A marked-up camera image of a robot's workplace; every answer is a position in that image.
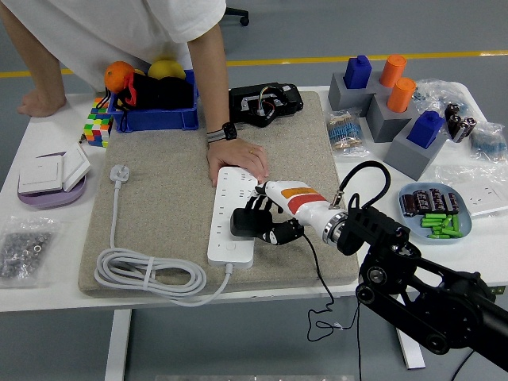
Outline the person's right hand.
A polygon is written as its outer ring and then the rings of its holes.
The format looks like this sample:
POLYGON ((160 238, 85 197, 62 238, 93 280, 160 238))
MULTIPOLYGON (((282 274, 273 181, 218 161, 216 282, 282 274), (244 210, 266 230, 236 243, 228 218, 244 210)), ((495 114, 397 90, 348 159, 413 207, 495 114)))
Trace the person's right hand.
POLYGON ((48 96, 31 90, 21 99, 17 112, 30 117, 48 117, 58 112, 67 103, 64 95, 48 96))

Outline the person's left hand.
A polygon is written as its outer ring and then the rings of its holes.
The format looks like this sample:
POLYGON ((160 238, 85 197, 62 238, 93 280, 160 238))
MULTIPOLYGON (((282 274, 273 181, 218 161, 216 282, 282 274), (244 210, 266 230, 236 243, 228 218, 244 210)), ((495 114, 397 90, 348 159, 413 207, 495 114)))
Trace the person's left hand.
POLYGON ((241 167, 253 175, 259 183, 269 176, 267 153, 264 148, 242 139, 220 140, 209 143, 207 152, 210 180, 217 186, 218 172, 222 167, 241 167))

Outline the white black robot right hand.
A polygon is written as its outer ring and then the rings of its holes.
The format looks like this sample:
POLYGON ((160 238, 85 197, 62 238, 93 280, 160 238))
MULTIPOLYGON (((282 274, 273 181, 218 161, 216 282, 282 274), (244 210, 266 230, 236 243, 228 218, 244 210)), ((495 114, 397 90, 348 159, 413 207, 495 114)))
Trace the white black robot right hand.
POLYGON ((266 211, 275 205, 290 216, 288 221, 272 224, 257 234, 262 241, 273 245, 302 237, 307 226, 323 242, 334 245, 337 242, 334 232, 347 218, 343 210, 332 209, 322 194, 301 181, 267 181, 254 188, 246 208, 258 210, 261 202, 266 202, 266 211))

